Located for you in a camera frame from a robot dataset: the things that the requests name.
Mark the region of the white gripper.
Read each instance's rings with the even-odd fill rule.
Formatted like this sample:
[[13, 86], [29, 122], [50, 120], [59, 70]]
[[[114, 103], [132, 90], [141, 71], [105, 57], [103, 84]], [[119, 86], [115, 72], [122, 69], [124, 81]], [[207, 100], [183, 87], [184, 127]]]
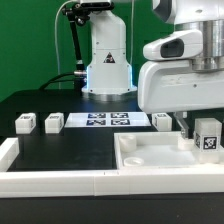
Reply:
[[189, 60], [148, 61], [139, 73], [138, 105], [147, 114], [175, 112], [187, 139], [189, 126], [180, 111], [224, 107], [224, 71], [197, 73]]

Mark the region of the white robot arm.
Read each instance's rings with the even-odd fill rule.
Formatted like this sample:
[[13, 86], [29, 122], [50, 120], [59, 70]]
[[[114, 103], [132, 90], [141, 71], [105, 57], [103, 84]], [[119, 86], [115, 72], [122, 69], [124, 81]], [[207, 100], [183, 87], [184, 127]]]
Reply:
[[224, 107], [224, 0], [152, 0], [154, 14], [174, 31], [144, 45], [137, 85], [112, 0], [72, 1], [75, 19], [92, 25], [84, 96], [109, 101], [135, 93], [147, 114]]

